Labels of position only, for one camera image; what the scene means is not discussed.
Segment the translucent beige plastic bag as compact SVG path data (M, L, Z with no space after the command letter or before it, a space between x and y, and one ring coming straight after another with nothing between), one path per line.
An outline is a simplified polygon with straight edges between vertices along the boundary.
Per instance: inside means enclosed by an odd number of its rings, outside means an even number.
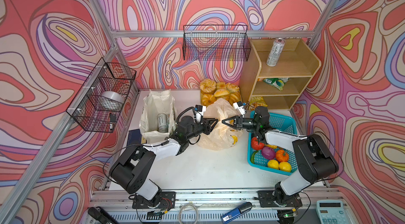
M201 134L197 145L204 149L219 151L234 147L238 139L242 136L242 131L232 129L222 123L222 120L239 116L240 112L236 111L231 104L223 98L206 108L203 118L216 118L218 123L209 135Z

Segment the white energy drink can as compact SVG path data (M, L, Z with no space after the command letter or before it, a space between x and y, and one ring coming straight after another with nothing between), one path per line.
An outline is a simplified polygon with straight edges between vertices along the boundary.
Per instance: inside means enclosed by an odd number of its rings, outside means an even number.
M165 113L159 113L157 116L157 120L158 120L158 132L168 133L167 115Z

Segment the white canvas tote bag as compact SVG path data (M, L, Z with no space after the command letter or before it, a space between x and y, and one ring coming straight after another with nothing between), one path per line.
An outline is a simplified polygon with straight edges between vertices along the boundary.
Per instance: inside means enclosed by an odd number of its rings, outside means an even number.
M159 113L167 115L168 133L158 132ZM177 110L175 108L175 98L170 90L151 91L143 99L143 108L139 129L142 137L148 144L156 144L168 138L176 129Z

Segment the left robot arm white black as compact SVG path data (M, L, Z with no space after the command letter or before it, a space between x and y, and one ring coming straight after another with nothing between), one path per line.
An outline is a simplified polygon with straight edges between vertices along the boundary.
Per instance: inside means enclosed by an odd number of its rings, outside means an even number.
M155 144L131 145L119 156L109 171L109 177L130 195L135 194L150 208L162 201L161 188L148 178L155 161L182 154L192 138L209 135L218 123L216 118L183 117L174 132Z

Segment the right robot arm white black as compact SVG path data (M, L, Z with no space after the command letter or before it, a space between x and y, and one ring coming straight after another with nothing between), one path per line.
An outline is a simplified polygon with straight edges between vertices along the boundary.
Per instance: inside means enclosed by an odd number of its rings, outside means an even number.
M247 130L260 142L265 141L294 154L297 170L278 182L269 196L276 206L300 207L300 191L339 170L338 162L319 135L299 136L275 129L270 125L270 113L266 107L257 107L252 118L237 115L222 120L222 123L234 130Z

